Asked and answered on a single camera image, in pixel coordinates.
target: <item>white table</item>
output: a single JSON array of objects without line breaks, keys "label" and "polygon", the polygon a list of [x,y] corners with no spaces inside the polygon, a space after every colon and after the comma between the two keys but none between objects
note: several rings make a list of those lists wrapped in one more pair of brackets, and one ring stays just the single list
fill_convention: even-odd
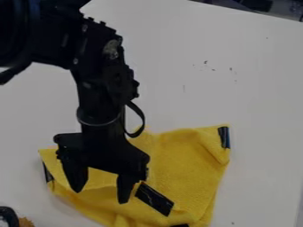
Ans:
[{"label": "white table", "polygon": [[[212,227],[293,226],[303,174],[302,24],[185,0],[95,0],[83,10],[123,35],[153,131],[232,125]],[[34,65],[0,89],[0,105],[0,202],[38,227],[99,226],[50,195],[37,153],[79,128],[72,76]]]}]

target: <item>black object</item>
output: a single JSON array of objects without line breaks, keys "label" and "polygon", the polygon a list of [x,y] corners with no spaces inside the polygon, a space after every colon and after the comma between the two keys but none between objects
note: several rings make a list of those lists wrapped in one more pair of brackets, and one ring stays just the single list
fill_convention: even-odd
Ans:
[{"label": "black object", "polygon": [[235,0],[253,11],[269,12],[273,1],[269,0]]},{"label": "black object", "polygon": [[[131,102],[139,82],[126,65],[122,37],[85,19],[80,9],[90,0],[0,0],[0,83],[32,62],[70,70],[77,85],[77,118],[82,133],[54,137],[58,159],[71,188],[80,192],[89,168],[119,175],[118,199],[128,201],[132,185],[145,180],[150,157],[126,139],[144,129],[144,114]],[[143,120],[136,133],[125,130],[125,106]]]},{"label": "black object", "polygon": [[218,133],[221,139],[221,145],[223,148],[230,149],[230,141],[229,141],[229,127],[220,127],[218,128]]},{"label": "black object", "polygon": [[45,166],[44,163],[43,163],[43,169],[44,169],[44,175],[45,175],[45,181],[46,181],[46,183],[53,181],[55,178],[54,178],[54,176],[52,176],[52,174],[47,169],[47,167]]},{"label": "black object", "polygon": [[136,197],[165,216],[169,216],[170,211],[174,206],[173,201],[144,183],[140,184],[136,191]]},{"label": "black object", "polygon": [[185,224],[174,225],[172,227],[190,227],[190,226],[187,223],[185,223]]},{"label": "black object", "polygon": [[12,208],[0,207],[0,220],[7,222],[9,227],[19,227],[19,218]]}]

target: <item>metal ring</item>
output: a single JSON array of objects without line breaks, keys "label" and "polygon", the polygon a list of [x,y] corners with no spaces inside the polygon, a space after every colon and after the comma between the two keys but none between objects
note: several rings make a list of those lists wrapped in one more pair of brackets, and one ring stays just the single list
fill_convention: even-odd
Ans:
[{"label": "metal ring", "polygon": [[91,126],[91,127],[104,127],[104,126],[107,126],[107,125],[110,125],[114,122],[116,122],[120,117],[121,117],[121,113],[118,113],[117,117],[114,118],[113,120],[109,121],[109,122],[106,122],[106,123],[90,123],[90,122],[86,122],[84,121],[82,118],[81,118],[81,113],[80,113],[81,109],[78,108],[77,110],[77,120],[80,124],[83,124],[83,125],[87,125],[87,126]]}]

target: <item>yellow cloth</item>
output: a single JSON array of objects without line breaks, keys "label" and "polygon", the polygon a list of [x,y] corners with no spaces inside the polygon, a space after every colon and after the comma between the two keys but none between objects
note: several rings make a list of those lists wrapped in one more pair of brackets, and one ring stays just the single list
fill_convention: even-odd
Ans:
[{"label": "yellow cloth", "polygon": [[93,168],[80,193],[71,190],[56,149],[41,150],[43,162],[55,180],[51,191],[69,201],[87,217],[112,227],[156,227],[188,224],[208,226],[212,219],[215,194],[229,163],[229,149],[221,146],[218,127],[179,129],[162,134],[144,132],[130,142],[151,155],[147,184],[175,204],[168,217],[135,197],[117,200],[117,175]]}]

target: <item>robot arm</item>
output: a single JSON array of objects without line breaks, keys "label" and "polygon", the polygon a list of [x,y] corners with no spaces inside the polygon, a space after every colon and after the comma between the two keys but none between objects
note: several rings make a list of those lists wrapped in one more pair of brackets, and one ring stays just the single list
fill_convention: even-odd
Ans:
[{"label": "robot arm", "polygon": [[122,37],[105,23],[85,19],[80,13],[89,0],[0,1],[0,83],[25,70],[32,62],[70,70],[77,85],[77,118],[81,133],[56,135],[58,159],[68,182],[80,192],[88,169],[118,175],[120,203],[128,202],[133,185],[147,177],[150,157],[126,139],[137,137],[125,130],[125,106],[143,120],[131,102],[139,83],[126,65]]}]

